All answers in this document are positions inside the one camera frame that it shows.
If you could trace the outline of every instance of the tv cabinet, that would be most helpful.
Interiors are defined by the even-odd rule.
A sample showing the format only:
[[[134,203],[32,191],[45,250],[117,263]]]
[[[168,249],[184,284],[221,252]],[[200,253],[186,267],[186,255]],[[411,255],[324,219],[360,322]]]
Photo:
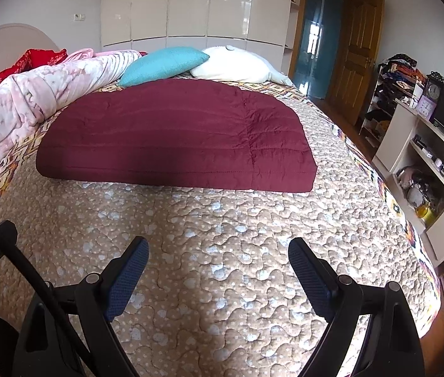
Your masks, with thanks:
[[[444,205],[438,211],[435,221],[426,225],[416,216],[396,179],[396,174],[402,168],[418,165],[422,171],[436,176],[441,197],[444,199],[444,176],[412,141],[416,134],[422,137],[422,141],[436,156],[444,159],[444,133],[415,109],[397,101],[395,114],[372,162],[386,180],[406,218],[421,236],[434,266],[438,267],[444,262]]]

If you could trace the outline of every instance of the beige quilted bedspread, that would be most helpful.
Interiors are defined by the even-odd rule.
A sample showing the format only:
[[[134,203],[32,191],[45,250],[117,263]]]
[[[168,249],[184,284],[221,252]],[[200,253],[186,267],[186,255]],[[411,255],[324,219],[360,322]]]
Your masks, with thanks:
[[[31,157],[2,196],[0,220],[16,223],[18,246],[56,286],[100,272],[135,235],[149,240],[148,266],[113,322],[141,376],[297,375],[326,324],[288,263],[293,237],[360,283],[401,283],[421,334],[440,306],[401,220],[344,142],[312,105],[284,102],[318,164],[309,194],[52,180]],[[19,327],[30,297],[2,260],[0,316]],[[352,370],[366,324],[339,375]]]

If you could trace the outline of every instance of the silver bolt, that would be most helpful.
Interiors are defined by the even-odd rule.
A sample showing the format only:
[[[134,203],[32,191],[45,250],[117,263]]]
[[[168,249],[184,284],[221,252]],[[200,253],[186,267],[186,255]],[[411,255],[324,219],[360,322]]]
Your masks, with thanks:
[[[85,277],[87,283],[96,283],[100,280],[100,276],[97,273],[90,273]]]
[[[389,282],[388,286],[393,292],[398,292],[400,290],[400,285],[396,282]]]
[[[353,283],[353,279],[348,275],[339,276],[339,281],[344,285],[351,285]]]

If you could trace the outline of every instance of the teal pillow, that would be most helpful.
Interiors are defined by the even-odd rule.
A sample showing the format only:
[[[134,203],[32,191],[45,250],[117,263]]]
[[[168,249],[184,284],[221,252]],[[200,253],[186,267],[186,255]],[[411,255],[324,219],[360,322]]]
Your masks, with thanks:
[[[152,52],[129,65],[118,85],[123,87],[166,79],[204,64],[210,55],[190,46],[176,46]]]

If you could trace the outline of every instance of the red blanket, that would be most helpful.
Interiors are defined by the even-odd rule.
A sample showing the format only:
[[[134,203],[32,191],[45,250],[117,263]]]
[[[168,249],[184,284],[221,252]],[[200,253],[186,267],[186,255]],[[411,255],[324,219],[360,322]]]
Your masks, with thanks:
[[[47,131],[36,163],[45,177],[212,189],[308,192],[316,176],[292,109],[188,79],[83,96]]]
[[[57,65],[66,57],[67,50],[61,50],[60,52],[51,50],[27,50],[14,65],[0,72],[0,84],[10,75],[30,71],[42,65]]]

